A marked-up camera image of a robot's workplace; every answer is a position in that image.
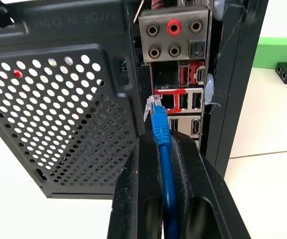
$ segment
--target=white floor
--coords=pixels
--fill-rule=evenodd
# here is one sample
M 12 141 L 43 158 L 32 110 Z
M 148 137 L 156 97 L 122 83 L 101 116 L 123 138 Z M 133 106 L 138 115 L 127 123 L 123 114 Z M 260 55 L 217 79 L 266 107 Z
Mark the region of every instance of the white floor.
M 252 69 L 225 181 L 253 239 L 287 239 L 287 85 Z

